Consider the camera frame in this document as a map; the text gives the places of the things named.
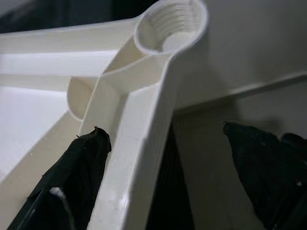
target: white plastic surface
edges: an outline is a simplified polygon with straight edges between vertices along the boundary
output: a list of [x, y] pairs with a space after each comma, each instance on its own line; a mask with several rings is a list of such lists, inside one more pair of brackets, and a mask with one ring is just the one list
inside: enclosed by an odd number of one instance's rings
[[[136, 43], [143, 22], [165, 13], [160, 51]], [[112, 152], [88, 229], [144, 229], [177, 90], [203, 59], [207, 24], [201, 1], [164, 0], [131, 20], [0, 35], [0, 229], [94, 126], [110, 134]]]

